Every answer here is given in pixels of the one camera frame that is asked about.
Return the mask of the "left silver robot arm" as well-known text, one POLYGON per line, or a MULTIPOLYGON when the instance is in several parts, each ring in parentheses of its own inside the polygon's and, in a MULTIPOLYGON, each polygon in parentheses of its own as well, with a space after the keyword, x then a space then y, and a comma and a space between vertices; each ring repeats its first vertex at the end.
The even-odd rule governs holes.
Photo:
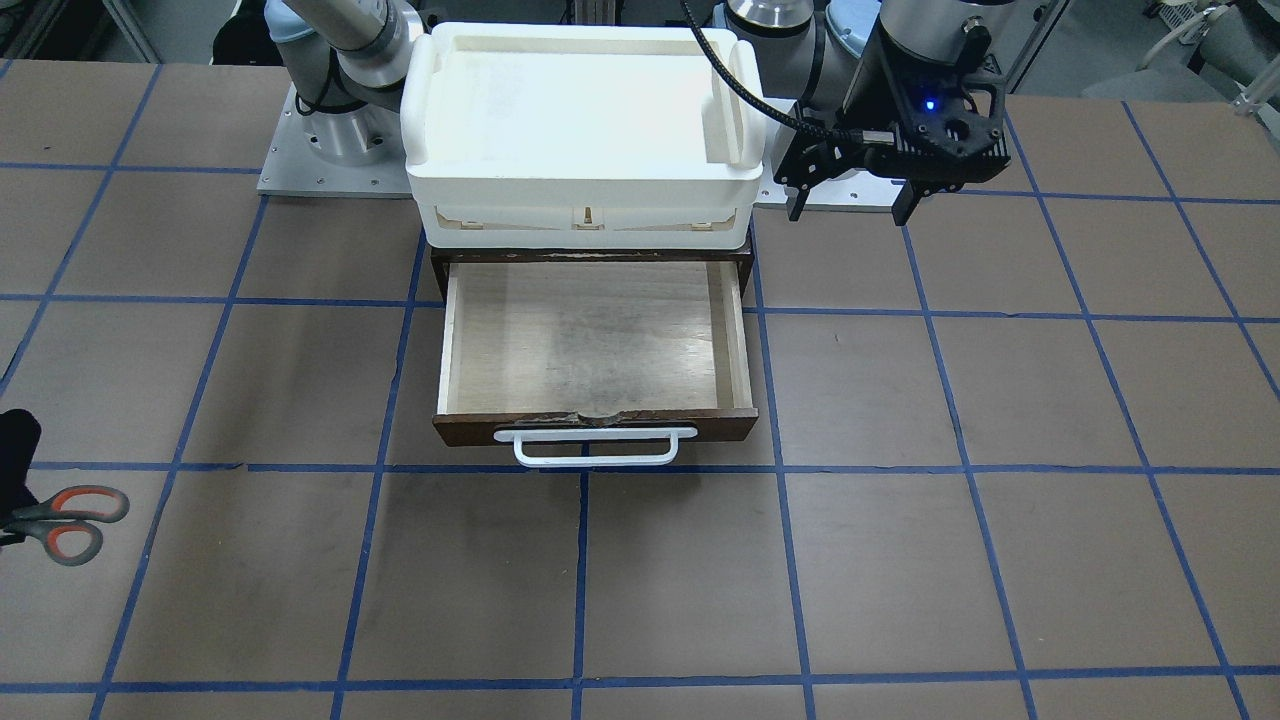
POLYGON ((787 97, 772 176, 795 222, 812 191, 852 170, 900 181, 891 215, 984 183, 1011 161, 1006 81, 992 56, 1012 1, 727 1, 724 26, 787 97))

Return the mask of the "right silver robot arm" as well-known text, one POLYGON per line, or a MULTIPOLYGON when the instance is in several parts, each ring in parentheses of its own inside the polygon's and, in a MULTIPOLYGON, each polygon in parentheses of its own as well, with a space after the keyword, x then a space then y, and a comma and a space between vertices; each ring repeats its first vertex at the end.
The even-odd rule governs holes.
MULTIPOLYGON (((269 1, 271 41, 291 58, 291 44, 317 37, 323 53, 317 91, 308 105, 328 113, 326 96, 343 88, 358 108, 390 109, 408 72, 411 47, 424 32, 419 13, 404 1, 269 1)), ((42 434, 24 409, 3 414, 3 544, 35 539, 61 565, 88 562, 101 548, 101 523, 120 521, 128 497, 106 486, 76 486, 40 502, 27 475, 42 434)))

